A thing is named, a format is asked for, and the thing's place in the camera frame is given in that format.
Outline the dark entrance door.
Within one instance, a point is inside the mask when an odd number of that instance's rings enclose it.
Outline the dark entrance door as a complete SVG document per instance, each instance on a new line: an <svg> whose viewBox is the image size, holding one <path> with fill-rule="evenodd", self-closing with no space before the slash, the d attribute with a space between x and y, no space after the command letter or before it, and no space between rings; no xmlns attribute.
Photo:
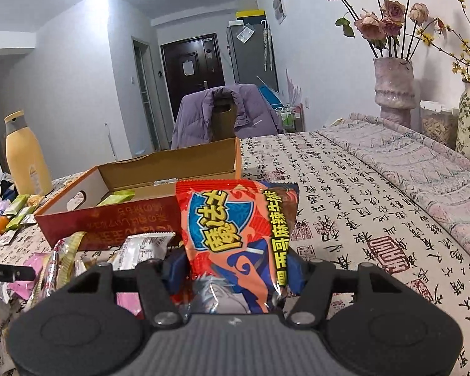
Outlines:
<svg viewBox="0 0 470 376"><path fill-rule="evenodd" d="M174 119L184 96L225 85L216 34L167 43L160 49Z"/></svg>

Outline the calligraphy print tablecloth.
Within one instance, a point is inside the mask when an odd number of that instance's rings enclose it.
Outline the calligraphy print tablecloth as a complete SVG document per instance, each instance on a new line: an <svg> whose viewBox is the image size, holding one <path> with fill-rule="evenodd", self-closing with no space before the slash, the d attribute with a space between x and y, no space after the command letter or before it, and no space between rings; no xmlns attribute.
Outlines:
<svg viewBox="0 0 470 376"><path fill-rule="evenodd" d="M244 139L243 176L300 187L291 247L341 269L384 268L459 324L453 369L470 375L470 256L405 194L320 133Z"/></svg>

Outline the pink ceramic vase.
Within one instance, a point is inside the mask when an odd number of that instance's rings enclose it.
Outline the pink ceramic vase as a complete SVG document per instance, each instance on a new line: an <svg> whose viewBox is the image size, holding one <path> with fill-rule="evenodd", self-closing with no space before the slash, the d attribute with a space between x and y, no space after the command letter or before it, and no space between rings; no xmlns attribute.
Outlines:
<svg viewBox="0 0 470 376"><path fill-rule="evenodd" d="M384 57L374 59L373 66L374 101L380 107L380 117L411 127L411 111L417 107L412 62Z"/></svg>

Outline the purple jacket on chair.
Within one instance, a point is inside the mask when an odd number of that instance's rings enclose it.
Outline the purple jacket on chair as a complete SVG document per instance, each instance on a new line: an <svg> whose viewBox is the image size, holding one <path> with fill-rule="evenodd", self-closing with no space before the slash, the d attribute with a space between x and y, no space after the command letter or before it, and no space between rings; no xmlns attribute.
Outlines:
<svg viewBox="0 0 470 376"><path fill-rule="evenodd" d="M281 119L257 86L218 86L183 97L171 147L179 149L226 138L255 138L283 132Z"/></svg>

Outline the yellow thermos bottle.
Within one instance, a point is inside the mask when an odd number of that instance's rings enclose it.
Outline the yellow thermos bottle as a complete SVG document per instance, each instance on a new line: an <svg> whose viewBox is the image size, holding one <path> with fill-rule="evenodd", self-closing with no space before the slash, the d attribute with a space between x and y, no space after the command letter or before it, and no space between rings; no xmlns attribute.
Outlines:
<svg viewBox="0 0 470 376"><path fill-rule="evenodd" d="M47 195L52 180L39 141L29 128L22 110L5 119L6 158L18 194Z"/></svg>

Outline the dried pink roses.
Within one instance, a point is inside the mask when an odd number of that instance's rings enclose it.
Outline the dried pink roses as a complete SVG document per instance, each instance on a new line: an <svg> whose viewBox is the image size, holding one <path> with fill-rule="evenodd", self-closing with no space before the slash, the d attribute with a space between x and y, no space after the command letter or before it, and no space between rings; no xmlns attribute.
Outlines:
<svg viewBox="0 0 470 376"><path fill-rule="evenodd" d="M348 0L339 1L346 13L335 21L345 37L360 35L376 59L395 58L411 61L420 43L430 47L434 34L448 31L442 19L431 18L424 3L376 0L378 11L355 9Z"/></svg>

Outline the grey refrigerator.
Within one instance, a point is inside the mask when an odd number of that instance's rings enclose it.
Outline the grey refrigerator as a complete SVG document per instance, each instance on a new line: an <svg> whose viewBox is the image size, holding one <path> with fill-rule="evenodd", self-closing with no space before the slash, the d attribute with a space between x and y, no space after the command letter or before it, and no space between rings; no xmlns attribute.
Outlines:
<svg viewBox="0 0 470 376"><path fill-rule="evenodd" d="M227 42L232 72L236 84L262 86L265 83L278 91L276 66L270 65L271 55L265 54L264 20L264 17L255 17L245 19L243 25L238 22L228 26ZM244 28L254 31L245 43L238 38Z"/></svg>

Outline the green packet near tangerines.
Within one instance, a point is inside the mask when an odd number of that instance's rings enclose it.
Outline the green packet near tangerines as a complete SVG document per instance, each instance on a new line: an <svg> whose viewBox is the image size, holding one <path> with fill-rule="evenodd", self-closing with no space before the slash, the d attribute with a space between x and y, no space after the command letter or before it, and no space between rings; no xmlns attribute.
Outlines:
<svg viewBox="0 0 470 376"><path fill-rule="evenodd" d="M27 204L29 196L27 194L18 195L4 210L5 217L15 217L21 209Z"/></svg>

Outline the white grey snack packet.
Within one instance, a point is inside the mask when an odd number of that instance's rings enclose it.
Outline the white grey snack packet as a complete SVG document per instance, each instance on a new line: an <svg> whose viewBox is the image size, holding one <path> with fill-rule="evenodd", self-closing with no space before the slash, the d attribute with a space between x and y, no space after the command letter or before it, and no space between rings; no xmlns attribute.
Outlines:
<svg viewBox="0 0 470 376"><path fill-rule="evenodd" d="M113 260L112 268L115 271L132 270L143 261L163 260L167 254L168 244L174 237L175 232L146 232L130 235Z"/></svg>

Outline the orange cardboard box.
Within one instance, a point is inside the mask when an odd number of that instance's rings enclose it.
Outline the orange cardboard box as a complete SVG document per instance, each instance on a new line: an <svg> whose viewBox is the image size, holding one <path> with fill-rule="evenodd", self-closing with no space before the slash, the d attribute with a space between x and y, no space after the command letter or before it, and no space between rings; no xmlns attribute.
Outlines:
<svg viewBox="0 0 470 376"><path fill-rule="evenodd" d="M80 250L107 250L133 234L180 232L178 182L241 175L238 138L160 151L92 167L41 206L35 220L49 245L83 232ZM120 190L134 190L136 195L118 205L97 207Z"/></svg>

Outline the green snack packet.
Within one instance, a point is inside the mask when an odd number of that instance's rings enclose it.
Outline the green snack packet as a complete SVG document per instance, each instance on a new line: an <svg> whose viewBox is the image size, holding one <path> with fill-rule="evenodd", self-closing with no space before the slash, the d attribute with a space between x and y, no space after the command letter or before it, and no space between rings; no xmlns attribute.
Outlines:
<svg viewBox="0 0 470 376"><path fill-rule="evenodd" d="M135 197L135 195L136 193L134 190L116 191L106 196L101 202L97 204L97 207L118 205L118 204L127 202L129 200L132 200Z"/></svg>

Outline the clear storage jar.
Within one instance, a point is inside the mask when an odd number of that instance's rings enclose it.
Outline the clear storage jar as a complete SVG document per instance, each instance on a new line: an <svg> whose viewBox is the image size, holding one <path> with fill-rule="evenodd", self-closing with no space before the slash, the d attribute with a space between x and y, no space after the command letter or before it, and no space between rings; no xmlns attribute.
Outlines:
<svg viewBox="0 0 470 376"><path fill-rule="evenodd" d="M420 122L425 136L451 149L456 148L458 109L446 108L443 104L422 100Z"/></svg>

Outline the red noodle snack bag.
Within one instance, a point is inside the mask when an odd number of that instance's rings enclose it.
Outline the red noodle snack bag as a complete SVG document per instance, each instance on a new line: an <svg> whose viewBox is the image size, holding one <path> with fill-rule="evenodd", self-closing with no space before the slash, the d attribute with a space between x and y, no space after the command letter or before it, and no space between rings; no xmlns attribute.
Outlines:
<svg viewBox="0 0 470 376"><path fill-rule="evenodd" d="M266 314L286 296L295 182L181 181L175 186L190 265L190 312Z"/></svg>

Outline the pink snack packet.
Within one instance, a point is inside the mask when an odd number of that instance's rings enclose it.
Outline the pink snack packet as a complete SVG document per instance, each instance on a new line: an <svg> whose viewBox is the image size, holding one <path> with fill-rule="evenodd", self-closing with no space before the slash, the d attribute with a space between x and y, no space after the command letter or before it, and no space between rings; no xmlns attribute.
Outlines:
<svg viewBox="0 0 470 376"><path fill-rule="evenodd" d="M23 300L33 299L37 303L45 297L46 270L51 262L51 254L34 253L24 262L25 267L33 268L33 280L19 280L11 283L7 288Z"/></svg>

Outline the wooden chair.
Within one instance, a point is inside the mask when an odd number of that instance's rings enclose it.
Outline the wooden chair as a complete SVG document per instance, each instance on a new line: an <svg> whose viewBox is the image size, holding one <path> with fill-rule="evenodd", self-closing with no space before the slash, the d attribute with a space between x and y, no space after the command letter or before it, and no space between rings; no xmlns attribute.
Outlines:
<svg viewBox="0 0 470 376"><path fill-rule="evenodd" d="M237 119L237 107L231 98L218 98L214 102L210 129L213 141L235 137L235 121Z"/></svg>

